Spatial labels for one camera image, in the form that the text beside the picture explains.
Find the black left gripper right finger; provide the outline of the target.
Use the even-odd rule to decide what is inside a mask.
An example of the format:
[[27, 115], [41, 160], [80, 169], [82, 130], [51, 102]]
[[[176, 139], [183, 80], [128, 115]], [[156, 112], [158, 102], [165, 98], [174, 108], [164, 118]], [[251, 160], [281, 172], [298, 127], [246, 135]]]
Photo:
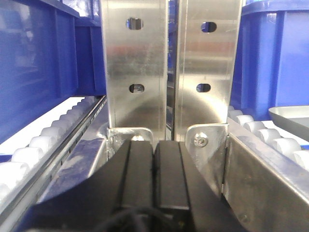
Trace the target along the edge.
[[242, 232], [244, 227], [197, 170], [183, 143], [160, 141], [154, 153], [154, 204], [171, 225], [155, 232]]

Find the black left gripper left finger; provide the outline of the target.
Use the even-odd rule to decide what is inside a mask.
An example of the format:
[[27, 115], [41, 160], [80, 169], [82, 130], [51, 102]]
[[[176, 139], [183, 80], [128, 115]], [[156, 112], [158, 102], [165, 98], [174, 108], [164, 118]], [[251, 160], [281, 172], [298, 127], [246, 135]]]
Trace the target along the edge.
[[89, 178], [36, 205], [36, 228], [44, 232], [150, 232], [152, 146], [126, 141]]

